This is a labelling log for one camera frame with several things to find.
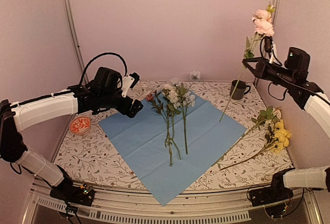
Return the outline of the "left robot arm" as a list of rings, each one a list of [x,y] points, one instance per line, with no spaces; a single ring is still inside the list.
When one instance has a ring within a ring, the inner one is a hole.
[[[46,180],[65,200],[77,195],[71,179],[55,164],[28,148],[21,132],[36,124],[66,115],[92,112],[97,115],[112,108],[133,118],[143,107],[127,93],[139,81],[137,73],[121,76],[115,70],[100,67],[87,85],[74,85],[60,92],[32,100],[1,101],[1,158],[16,163]]]

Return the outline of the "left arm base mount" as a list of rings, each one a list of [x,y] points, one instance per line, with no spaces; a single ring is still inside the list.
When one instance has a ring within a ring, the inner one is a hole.
[[[95,191],[93,188],[86,185],[80,187],[63,184],[54,187],[50,192],[50,196],[69,203],[91,206],[94,200]]]

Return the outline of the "blue wrapping paper sheet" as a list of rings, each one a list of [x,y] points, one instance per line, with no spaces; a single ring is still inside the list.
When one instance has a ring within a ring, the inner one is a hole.
[[[99,122],[124,162],[165,206],[206,172],[246,128],[196,97],[186,119],[165,118],[144,100],[134,118],[120,113]]]

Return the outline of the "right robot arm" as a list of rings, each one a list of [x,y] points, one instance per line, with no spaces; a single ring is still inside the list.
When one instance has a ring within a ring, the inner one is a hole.
[[[283,66],[263,57],[244,59],[242,63],[256,78],[287,89],[298,107],[309,114],[312,124],[303,124],[301,138],[313,141],[312,135],[323,131],[321,137],[329,139],[329,98],[316,83],[307,80],[310,63],[307,52],[290,47]],[[266,194],[270,201],[278,201],[295,188],[329,190],[329,165],[280,171],[273,175]]]

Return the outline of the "yellow fake flower stem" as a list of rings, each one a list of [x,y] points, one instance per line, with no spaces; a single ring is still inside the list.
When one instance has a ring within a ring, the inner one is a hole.
[[[279,154],[284,148],[287,148],[290,144],[289,139],[292,135],[289,130],[285,129],[284,121],[281,119],[281,116],[282,112],[280,108],[268,106],[266,109],[260,110],[257,117],[251,117],[251,121],[254,123],[254,125],[242,134],[242,136],[230,148],[230,150],[243,138],[245,138],[247,135],[250,135],[255,130],[266,130],[265,144],[256,154],[243,161],[235,162],[232,165],[223,167],[220,169],[220,171],[248,162],[249,160],[263,154],[264,152],[271,151],[275,154]]]

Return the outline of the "pink fake flower stem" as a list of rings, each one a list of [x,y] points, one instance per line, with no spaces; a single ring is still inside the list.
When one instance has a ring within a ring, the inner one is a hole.
[[[259,44],[265,43],[265,36],[273,37],[275,34],[273,25],[273,13],[276,7],[269,4],[266,9],[258,9],[252,15],[252,22],[254,25],[254,34],[251,37],[246,37],[245,50],[243,53],[243,58],[254,58],[254,50]],[[261,56],[265,55],[265,49],[261,49]]]

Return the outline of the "white blue fake flower stem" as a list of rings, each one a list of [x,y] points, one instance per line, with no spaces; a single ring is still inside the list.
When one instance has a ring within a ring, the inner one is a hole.
[[[195,96],[191,94],[190,88],[194,84],[194,81],[186,87],[184,83],[180,85],[176,85],[176,92],[178,94],[179,99],[179,106],[181,108],[181,113],[183,115],[183,122],[184,122],[184,138],[185,138],[185,152],[188,155],[188,143],[187,143],[187,130],[186,130],[186,117],[187,117],[187,110],[188,107],[195,105]]]

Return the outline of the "pale blue fake flower stem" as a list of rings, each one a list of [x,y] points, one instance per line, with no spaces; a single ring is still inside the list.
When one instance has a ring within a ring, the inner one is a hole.
[[[189,75],[189,78],[191,80],[191,84],[188,86],[188,90],[192,87],[192,85],[201,79],[201,73],[199,71],[192,71]]]

